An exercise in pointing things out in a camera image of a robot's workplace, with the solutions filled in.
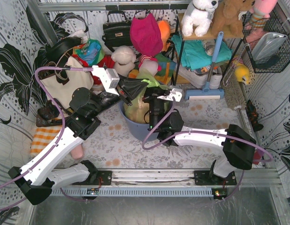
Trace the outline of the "green trash bag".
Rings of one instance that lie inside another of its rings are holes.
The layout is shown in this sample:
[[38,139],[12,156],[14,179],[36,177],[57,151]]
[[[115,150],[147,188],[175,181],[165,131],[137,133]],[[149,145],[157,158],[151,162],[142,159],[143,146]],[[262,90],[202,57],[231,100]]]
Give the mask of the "green trash bag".
[[141,79],[142,83],[145,83],[145,87],[137,95],[137,97],[132,100],[132,105],[123,104],[124,115],[129,120],[140,123],[148,124],[149,123],[149,104],[144,103],[142,98],[144,97],[146,88],[158,87],[162,90],[167,90],[169,87],[164,84],[160,84],[151,72],[147,69],[140,69],[139,74],[137,75],[138,79]]

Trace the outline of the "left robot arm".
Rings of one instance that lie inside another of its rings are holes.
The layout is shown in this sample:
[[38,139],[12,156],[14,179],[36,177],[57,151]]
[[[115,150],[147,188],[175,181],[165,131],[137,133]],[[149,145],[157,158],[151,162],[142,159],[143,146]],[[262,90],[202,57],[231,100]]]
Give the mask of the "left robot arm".
[[58,135],[30,162],[8,171],[26,199],[32,205],[38,205],[52,191],[70,184],[101,185],[98,169],[89,160],[58,172],[53,169],[97,129],[101,123],[97,118],[100,113],[120,100],[131,103],[147,85],[144,79],[122,77],[115,94],[103,91],[96,95],[85,87],[77,88],[69,104],[73,113],[63,123]]

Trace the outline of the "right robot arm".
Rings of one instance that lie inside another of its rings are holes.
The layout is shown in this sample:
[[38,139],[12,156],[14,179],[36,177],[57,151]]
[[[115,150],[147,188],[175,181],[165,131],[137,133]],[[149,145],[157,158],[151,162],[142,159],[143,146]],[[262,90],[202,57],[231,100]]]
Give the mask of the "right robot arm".
[[166,108],[181,99],[180,89],[146,88],[142,98],[149,104],[149,133],[157,134],[157,139],[165,146],[200,146],[214,148],[224,156],[213,161],[209,170],[194,172],[195,184],[235,185],[234,171],[248,171],[252,168],[256,141],[238,125],[230,124],[227,129],[204,130],[190,128],[177,109]]

